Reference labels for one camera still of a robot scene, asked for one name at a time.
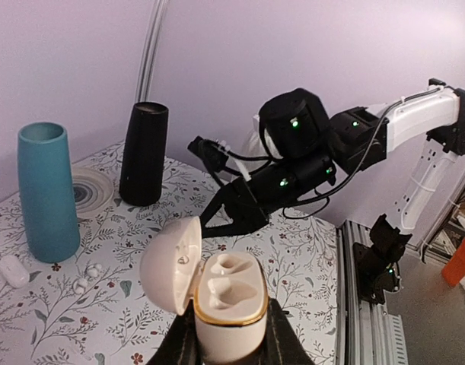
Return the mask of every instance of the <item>teal vase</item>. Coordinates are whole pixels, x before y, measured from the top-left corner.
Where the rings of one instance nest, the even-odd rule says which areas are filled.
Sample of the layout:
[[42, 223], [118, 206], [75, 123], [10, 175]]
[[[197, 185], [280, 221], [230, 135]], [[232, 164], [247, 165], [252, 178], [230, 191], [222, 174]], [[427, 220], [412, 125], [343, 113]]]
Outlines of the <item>teal vase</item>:
[[18, 134], [18, 178], [29, 250], [61, 262], [80, 245], [68, 136], [61, 125], [38, 122]]

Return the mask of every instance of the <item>gold rim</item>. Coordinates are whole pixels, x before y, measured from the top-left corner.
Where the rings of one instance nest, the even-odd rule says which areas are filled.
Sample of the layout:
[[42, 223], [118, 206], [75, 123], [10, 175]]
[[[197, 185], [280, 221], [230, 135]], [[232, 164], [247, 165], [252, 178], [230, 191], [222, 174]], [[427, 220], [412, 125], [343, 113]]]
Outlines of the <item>gold rim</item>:
[[268, 310], [269, 304], [269, 296], [268, 296], [268, 287], [266, 285], [266, 279], [264, 277], [263, 267], [261, 266], [260, 262], [256, 259], [258, 265], [260, 266], [261, 271], [261, 278], [263, 279], [263, 286], [264, 286], [264, 304], [263, 308], [261, 308], [260, 314], [252, 319], [248, 319], [247, 321], [223, 321], [219, 319], [215, 319], [211, 316], [205, 314], [202, 309], [200, 308], [198, 297], [199, 297], [199, 285], [195, 288], [194, 293], [194, 300], [193, 300], [193, 309], [195, 310], [195, 315], [199, 317], [202, 322], [208, 323], [210, 325], [222, 325], [222, 326], [243, 326], [243, 325], [252, 325], [260, 321]]

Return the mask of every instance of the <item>orange object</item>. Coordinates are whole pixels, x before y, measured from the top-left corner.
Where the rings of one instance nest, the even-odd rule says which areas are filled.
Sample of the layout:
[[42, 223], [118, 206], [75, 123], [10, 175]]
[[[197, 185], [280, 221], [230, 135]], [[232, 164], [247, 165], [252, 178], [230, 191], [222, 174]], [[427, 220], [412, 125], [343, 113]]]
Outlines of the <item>orange object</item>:
[[465, 276], [465, 237], [452, 259], [442, 269], [442, 276], [452, 287], [459, 284]]

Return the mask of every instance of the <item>purple wall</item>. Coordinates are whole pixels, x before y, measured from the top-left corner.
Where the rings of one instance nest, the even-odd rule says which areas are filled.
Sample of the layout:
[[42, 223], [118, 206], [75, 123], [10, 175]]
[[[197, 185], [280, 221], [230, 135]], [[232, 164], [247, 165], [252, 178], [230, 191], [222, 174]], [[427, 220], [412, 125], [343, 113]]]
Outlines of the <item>purple wall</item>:
[[[0, 2], [0, 199], [17, 189], [18, 129], [68, 128], [73, 160], [124, 137], [151, 2]], [[170, 0], [151, 98], [170, 107], [168, 154], [201, 167], [196, 135], [239, 149], [263, 103], [295, 87], [330, 115], [430, 77], [465, 87], [465, 0]], [[334, 197], [322, 217], [371, 225], [401, 193], [423, 137]], [[465, 158], [422, 216], [434, 220]]]

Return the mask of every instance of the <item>floor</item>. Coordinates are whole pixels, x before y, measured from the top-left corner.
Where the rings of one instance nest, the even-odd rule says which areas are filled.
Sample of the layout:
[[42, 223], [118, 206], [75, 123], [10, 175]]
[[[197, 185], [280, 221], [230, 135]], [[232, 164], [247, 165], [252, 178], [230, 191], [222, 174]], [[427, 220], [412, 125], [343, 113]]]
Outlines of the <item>floor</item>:
[[465, 291], [450, 288], [441, 266], [405, 254], [400, 262], [403, 289], [387, 296], [388, 310], [400, 314], [409, 365], [465, 365]]

